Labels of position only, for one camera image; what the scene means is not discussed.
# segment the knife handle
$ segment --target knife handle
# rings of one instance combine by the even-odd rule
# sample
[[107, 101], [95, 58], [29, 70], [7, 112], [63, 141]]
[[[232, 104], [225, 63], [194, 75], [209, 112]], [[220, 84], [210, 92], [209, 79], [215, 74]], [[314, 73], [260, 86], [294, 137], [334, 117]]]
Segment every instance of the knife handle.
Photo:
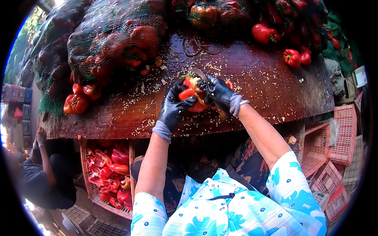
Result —
[[227, 115], [227, 113], [224, 110], [222, 110], [222, 108], [220, 107], [220, 105], [218, 105], [217, 103], [215, 103], [215, 107], [217, 108], [217, 111], [218, 111], [220, 117], [222, 118], [222, 120], [227, 119], [228, 115]]

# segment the white dress with blue flowers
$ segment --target white dress with blue flowers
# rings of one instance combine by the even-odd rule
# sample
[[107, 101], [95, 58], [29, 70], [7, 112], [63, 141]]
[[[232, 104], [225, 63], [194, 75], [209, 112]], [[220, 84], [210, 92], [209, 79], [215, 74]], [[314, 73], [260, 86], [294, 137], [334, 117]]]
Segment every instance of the white dress with blue flowers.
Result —
[[[325, 235], [325, 216], [294, 152], [285, 153], [266, 182], [271, 198], [218, 169], [202, 184], [186, 176], [176, 212], [148, 193], [135, 195], [131, 235]], [[235, 193], [233, 198], [208, 200]]]

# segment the wet table surface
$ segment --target wet table surface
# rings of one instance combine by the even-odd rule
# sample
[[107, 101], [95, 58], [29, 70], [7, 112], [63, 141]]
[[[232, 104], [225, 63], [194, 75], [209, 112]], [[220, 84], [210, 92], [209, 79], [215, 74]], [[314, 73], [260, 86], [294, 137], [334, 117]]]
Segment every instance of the wet table surface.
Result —
[[[335, 107], [324, 60], [313, 56], [308, 67], [290, 68], [283, 60], [284, 47], [261, 46], [246, 40], [205, 42], [194, 32], [170, 33], [160, 56], [167, 69], [152, 67], [146, 77], [133, 73], [113, 78], [103, 96], [91, 103], [83, 115], [39, 118], [48, 138], [138, 139], [149, 138], [155, 126], [165, 91], [179, 76], [196, 67], [234, 84], [236, 92], [269, 123], [298, 120], [332, 111]], [[200, 51], [197, 43], [211, 45]], [[243, 129], [229, 115], [223, 120], [217, 111], [184, 112], [175, 136], [201, 135]]]

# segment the knife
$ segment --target knife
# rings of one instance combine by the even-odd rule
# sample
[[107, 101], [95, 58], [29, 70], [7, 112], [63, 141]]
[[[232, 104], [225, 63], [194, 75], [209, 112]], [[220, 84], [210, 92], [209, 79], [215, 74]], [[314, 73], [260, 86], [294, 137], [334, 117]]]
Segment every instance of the knife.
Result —
[[[205, 76], [205, 74], [200, 69], [192, 68], [191, 71], [194, 72], [194, 73], [196, 73], [197, 75], [199, 75], [199, 77], [201, 79], [203, 79], [205, 82], [209, 82], [209, 80], [207, 79], [207, 77]], [[228, 117], [227, 113], [224, 110], [222, 110], [222, 108], [218, 104], [216, 104], [216, 103], [215, 103], [215, 107], [217, 108], [217, 111], [218, 111], [220, 117], [223, 120], [227, 119], [227, 117]]]

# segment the black rubber glove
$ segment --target black rubber glove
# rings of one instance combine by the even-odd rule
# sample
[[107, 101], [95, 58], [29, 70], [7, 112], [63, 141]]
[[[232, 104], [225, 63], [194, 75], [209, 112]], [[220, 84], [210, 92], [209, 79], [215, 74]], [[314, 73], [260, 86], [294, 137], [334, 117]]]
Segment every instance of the black rubber glove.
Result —
[[197, 102], [195, 96], [190, 96], [179, 102], [178, 95], [185, 89], [187, 89], [187, 86], [183, 85], [183, 80], [176, 81], [168, 88], [161, 103], [158, 120], [163, 122], [170, 132], [177, 126], [179, 118], [182, 117], [182, 112]]
[[227, 84], [220, 78], [216, 78], [210, 74], [205, 73], [208, 83], [204, 80], [199, 80], [197, 86], [206, 93], [206, 98], [203, 100], [205, 104], [215, 106], [214, 102], [220, 105], [222, 110], [230, 110], [231, 96], [235, 93]]

